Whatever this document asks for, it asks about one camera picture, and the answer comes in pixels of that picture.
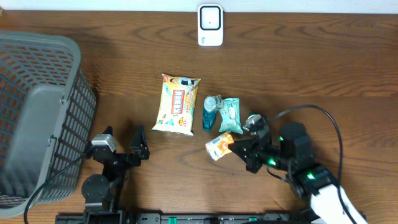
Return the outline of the orange snack packet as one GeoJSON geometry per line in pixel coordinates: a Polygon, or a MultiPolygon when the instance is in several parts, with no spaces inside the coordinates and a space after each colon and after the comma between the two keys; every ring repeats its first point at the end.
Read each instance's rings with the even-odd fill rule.
{"type": "Polygon", "coordinates": [[[230,133],[225,132],[215,138],[214,140],[205,144],[205,148],[209,156],[217,161],[226,154],[231,153],[229,145],[234,143],[234,139],[230,133]]]}

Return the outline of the pale green small packet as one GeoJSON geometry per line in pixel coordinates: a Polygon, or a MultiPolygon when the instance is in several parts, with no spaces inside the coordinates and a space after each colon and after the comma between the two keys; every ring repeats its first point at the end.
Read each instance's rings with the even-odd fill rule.
{"type": "Polygon", "coordinates": [[[219,112],[222,122],[219,132],[234,132],[243,134],[241,127],[239,98],[226,98],[221,102],[222,107],[219,109],[219,112]]]}

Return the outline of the yellow wet wipes pack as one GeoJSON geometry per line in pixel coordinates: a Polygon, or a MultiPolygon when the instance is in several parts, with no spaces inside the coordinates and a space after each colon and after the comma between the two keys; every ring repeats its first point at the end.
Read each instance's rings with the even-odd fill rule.
{"type": "Polygon", "coordinates": [[[193,136],[193,116],[200,78],[162,74],[159,112],[153,131],[193,136]]]}

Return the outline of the teal spray bottle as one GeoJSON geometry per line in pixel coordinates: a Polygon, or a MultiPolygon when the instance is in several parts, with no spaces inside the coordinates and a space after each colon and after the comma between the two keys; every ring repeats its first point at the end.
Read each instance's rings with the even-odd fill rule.
{"type": "Polygon", "coordinates": [[[215,124],[216,114],[221,109],[221,95],[207,96],[204,100],[202,125],[205,131],[211,131],[215,124]]]}

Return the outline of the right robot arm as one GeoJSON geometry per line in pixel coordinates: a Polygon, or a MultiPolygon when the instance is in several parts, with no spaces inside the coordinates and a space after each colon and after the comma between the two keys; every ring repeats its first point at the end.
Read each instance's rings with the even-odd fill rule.
{"type": "Polygon", "coordinates": [[[229,145],[249,172],[262,166],[282,170],[282,181],[306,201],[308,208],[296,213],[270,213],[260,223],[367,223],[341,187],[337,177],[315,159],[312,140],[302,123],[287,123],[279,129],[279,142],[272,142],[269,122],[259,114],[249,117],[245,128],[253,135],[229,145]]]}

